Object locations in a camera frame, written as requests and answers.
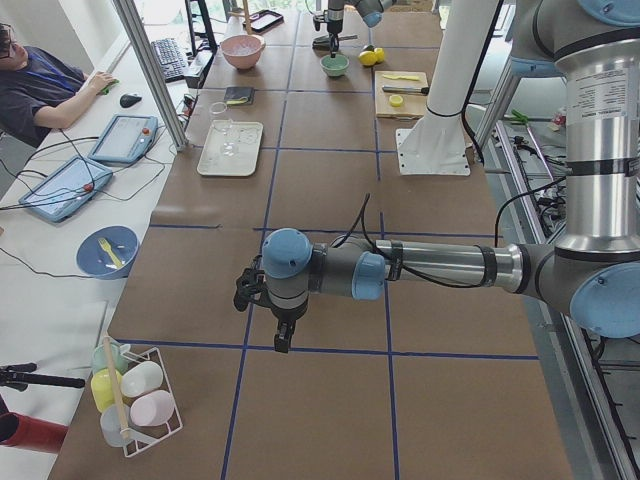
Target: table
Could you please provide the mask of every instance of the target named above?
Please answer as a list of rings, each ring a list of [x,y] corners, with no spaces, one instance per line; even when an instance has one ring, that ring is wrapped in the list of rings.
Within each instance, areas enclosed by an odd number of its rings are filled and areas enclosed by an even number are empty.
[[[515,296],[417,282],[390,283],[377,302],[314,296],[288,356],[271,351],[269,312],[233,310],[234,281],[268,233],[295,227],[329,241],[366,192],[375,236],[491,242],[482,169],[400,176],[399,125],[375,119],[372,70],[356,60],[372,43],[387,51],[385,70],[420,66],[430,77],[437,18],[393,13],[369,31],[347,15],[344,33],[359,38],[342,46],[353,63],[339,79],[321,73],[311,25],[287,12],[249,71],[216,57],[187,131],[193,145],[174,162],[109,327],[161,348],[184,429],[125,459],[102,441],[85,392],[51,479],[571,476]],[[229,85],[258,90],[252,107],[232,110],[265,125],[258,169],[203,178],[206,112]]]
[[[108,70],[118,59],[113,74],[120,83],[108,95],[98,98],[83,117],[65,131],[70,138],[99,135],[115,113],[160,117],[133,49],[128,47],[125,37],[114,43],[96,68]],[[170,85],[176,104],[187,91],[184,82]],[[143,100],[130,109],[122,109],[118,100],[125,92],[138,92]],[[61,133],[52,132],[42,147],[64,140]],[[93,143],[78,142],[77,146],[86,154]],[[74,153],[68,145],[45,150],[25,168],[51,173]],[[148,155],[155,161],[142,159],[115,173],[105,188],[115,197],[127,198],[158,175],[131,200],[118,201],[98,194],[75,216],[55,225],[26,210],[3,212],[0,225],[5,233],[0,237],[0,246],[38,270],[81,275],[83,272],[75,262],[76,250],[94,231],[109,225],[125,225],[142,241],[150,212],[162,191],[175,155],[169,135],[161,135]],[[41,180],[37,176],[21,178],[31,186]],[[26,191],[24,185],[14,182],[1,205],[17,203]],[[101,281],[39,276],[0,253],[0,365],[36,362],[39,367],[36,373],[86,379],[91,371],[93,348],[111,320],[125,283],[126,279]],[[31,385],[24,393],[9,388],[3,388],[1,393],[12,411],[68,425],[82,391]],[[46,453],[0,449],[4,478],[46,478],[54,461],[55,456]]]

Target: dark t-shirt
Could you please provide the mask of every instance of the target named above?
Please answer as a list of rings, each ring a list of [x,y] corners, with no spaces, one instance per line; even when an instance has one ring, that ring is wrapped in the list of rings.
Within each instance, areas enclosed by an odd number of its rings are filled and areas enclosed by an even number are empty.
[[[25,68],[0,70],[0,125],[7,133],[37,147],[50,129],[34,125],[36,112],[73,97],[84,83],[84,75],[44,50],[25,48],[29,53]]]

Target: cutting board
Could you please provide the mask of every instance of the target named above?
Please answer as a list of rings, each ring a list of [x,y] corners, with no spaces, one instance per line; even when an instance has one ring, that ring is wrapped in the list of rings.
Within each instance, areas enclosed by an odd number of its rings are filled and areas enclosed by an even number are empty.
[[[376,70],[375,76],[375,99],[376,99],[376,117],[386,118],[420,118],[424,115],[427,105],[426,95],[402,95],[404,103],[400,107],[392,107],[389,104],[389,97],[392,93],[385,93],[382,91],[382,87],[387,85],[389,87],[415,87],[422,88],[428,87],[427,74],[424,72],[400,72],[400,71],[385,71]],[[383,75],[416,75],[419,80],[392,80],[390,78],[384,78]]]

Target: pink bowl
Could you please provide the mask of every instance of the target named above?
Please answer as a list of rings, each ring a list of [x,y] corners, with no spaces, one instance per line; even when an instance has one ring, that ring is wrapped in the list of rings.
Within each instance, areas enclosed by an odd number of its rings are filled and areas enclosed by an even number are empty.
[[[246,70],[258,63],[264,47],[264,39],[257,35],[236,35],[220,44],[224,58],[239,70]]]

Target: black tripod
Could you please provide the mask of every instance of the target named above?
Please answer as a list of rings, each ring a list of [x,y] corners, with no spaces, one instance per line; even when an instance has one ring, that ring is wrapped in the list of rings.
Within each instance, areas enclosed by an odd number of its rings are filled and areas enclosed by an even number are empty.
[[[38,365],[35,363],[22,363],[20,365],[5,365],[0,367],[0,387],[11,387],[24,392],[29,384],[53,385],[56,387],[84,388],[84,379],[54,377],[51,375],[38,375],[35,372]]]

